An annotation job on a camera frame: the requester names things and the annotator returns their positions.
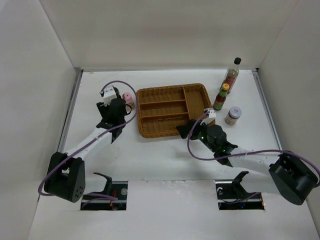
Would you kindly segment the black-capped shaker blue label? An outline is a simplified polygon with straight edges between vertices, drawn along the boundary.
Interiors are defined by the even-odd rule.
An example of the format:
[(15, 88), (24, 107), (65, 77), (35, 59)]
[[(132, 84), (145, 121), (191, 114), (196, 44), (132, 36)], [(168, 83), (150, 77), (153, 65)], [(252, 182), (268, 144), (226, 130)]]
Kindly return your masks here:
[(115, 87), (115, 86), (111, 86), (112, 87), (112, 90), (113, 90), (113, 97), (114, 98), (121, 98), (121, 95), (120, 95), (120, 92), (119, 92), (119, 90), (118, 90), (118, 88), (117, 87)]

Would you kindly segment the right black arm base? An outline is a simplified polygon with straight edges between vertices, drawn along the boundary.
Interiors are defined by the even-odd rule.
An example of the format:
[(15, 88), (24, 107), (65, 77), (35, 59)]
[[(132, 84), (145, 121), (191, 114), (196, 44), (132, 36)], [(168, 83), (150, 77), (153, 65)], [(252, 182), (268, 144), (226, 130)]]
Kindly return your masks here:
[(242, 186), (243, 178), (248, 171), (240, 172), (234, 179), (215, 182), (218, 208), (221, 211), (264, 210), (264, 202), (260, 192), (247, 192)]

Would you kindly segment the pink-capped spice shaker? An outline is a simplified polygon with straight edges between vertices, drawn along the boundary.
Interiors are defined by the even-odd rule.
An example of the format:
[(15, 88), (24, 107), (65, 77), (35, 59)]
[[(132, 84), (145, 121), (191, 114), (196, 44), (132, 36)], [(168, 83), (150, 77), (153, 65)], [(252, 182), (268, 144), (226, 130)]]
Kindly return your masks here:
[(132, 95), (129, 92), (124, 92), (122, 94), (122, 98), (125, 100), (125, 103), (129, 105), (132, 109), (135, 108), (135, 102), (133, 100)]

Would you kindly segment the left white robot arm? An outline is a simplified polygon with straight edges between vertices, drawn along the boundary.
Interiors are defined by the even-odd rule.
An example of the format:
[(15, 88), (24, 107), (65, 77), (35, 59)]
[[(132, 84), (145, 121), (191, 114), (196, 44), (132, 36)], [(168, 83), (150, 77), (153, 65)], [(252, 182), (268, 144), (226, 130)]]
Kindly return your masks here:
[(67, 152), (55, 152), (49, 162), (47, 175), (39, 187), (43, 196), (56, 196), (69, 202), (77, 202), (86, 188), (85, 160), (112, 144), (122, 133), (127, 122), (126, 101), (114, 98), (107, 105), (98, 102), (101, 121), (94, 131), (76, 147)]

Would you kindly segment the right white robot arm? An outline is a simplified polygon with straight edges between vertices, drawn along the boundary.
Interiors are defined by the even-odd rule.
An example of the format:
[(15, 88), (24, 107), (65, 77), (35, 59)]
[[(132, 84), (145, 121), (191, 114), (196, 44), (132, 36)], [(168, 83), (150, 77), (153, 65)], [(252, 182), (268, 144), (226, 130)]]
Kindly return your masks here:
[(202, 142), (213, 153), (212, 161), (242, 169), (234, 179), (216, 188), (218, 198), (230, 204), (244, 202), (260, 193), (272, 193), (300, 206), (320, 185), (319, 169), (311, 170), (311, 162), (291, 151), (249, 151), (230, 143), (221, 126), (199, 123), (195, 119), (177, 126), (176, 130), (188, 142)]

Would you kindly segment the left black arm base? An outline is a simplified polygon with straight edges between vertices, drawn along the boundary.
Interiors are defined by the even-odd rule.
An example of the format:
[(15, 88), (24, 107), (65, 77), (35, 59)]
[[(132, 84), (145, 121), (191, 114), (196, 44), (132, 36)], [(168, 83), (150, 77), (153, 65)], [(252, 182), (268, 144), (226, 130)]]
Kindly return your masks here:
[(113, 181), (110, 176), (94, 172), (86, 180), (81, 197), (81, 211), (125, 211), (128, 182)]

